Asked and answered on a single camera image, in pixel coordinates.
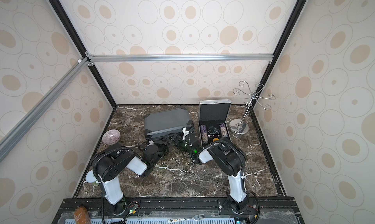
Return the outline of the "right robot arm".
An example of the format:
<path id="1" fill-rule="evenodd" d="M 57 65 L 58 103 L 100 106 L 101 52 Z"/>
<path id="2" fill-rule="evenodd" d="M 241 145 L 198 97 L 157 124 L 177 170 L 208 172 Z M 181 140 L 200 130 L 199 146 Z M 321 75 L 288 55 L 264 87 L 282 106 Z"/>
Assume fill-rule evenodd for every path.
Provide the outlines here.
<path id="1" fill-rule="evenodd" d="M 252 194 L 257 199 L 253 191 L 246 191 L 244 180 L 245 153 L 227 137 L 221 137 L 203 148 L 197 148 L 196 141 L 190 138 L 194 133 L 194 128 L 188 130 L 184 127 L 181 132 L 182 147 L 189 150 L 190 159 L 194 164 L 215 161 L 222 172 L 228 176 L 230 192 L 227 201 L 234 213 L 243 213 L 248 206 L 248 195 Z"/>

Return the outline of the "silver aluminium poker case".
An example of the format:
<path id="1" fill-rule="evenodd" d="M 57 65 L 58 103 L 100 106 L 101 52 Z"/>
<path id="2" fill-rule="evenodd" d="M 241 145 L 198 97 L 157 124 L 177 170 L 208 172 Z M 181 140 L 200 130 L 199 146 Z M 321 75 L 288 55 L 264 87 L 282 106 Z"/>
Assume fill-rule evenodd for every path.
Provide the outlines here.
<path id="1" fill-rule="evenodd" d="M 227 126 L 227 117 L 229 114 L 231 106 L 231 100 L 221 99 L 221 100 L 205 100 L 199 102 L 199 114 L 198 114 L 198 124 L 199 124 L 199 133 L 200 125 L 205 124 L 207 127 L 209 143 L 203 144 L 201 139 L 202 147 L 206 147 L 214 141 L 220 140 L 222 138 L 219 124 L 225 123 L 227 131 L 229 134 L 229 129 Z"/>

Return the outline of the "dark grey poker case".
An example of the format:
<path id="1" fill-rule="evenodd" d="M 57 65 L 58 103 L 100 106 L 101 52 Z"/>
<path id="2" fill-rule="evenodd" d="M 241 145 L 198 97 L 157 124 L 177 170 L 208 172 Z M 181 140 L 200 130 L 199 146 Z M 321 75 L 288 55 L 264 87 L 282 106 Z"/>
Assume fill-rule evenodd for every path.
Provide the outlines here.
<path id="1" fill-rule="evenodd" d="M 144 116 L 144 135 L 147 140 L 160 139 L 170 134 L 182 134 L 183 128 L 194 127 L 189 111 L 176 108 Z"/>

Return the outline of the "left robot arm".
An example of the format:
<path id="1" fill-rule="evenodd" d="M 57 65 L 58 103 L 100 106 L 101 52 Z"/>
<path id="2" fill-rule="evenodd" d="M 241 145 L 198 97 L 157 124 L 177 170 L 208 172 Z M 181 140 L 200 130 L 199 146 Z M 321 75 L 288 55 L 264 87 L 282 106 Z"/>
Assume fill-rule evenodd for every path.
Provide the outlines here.
<path id="1" fill-rule="evenodd" d="M 149 141 L 142 152 L 140 156 L 133 149 L 116 143 L 90 160 L 92 170 L 86 174 L 86 181 L 99 185 L 102 197 L 112 205 L 115 216 L 126 211 L 120 173 L 127 168 L 140 177 L 148 176 L 160 159 L 168 155 L 169 145 L 161 141 Z"/>

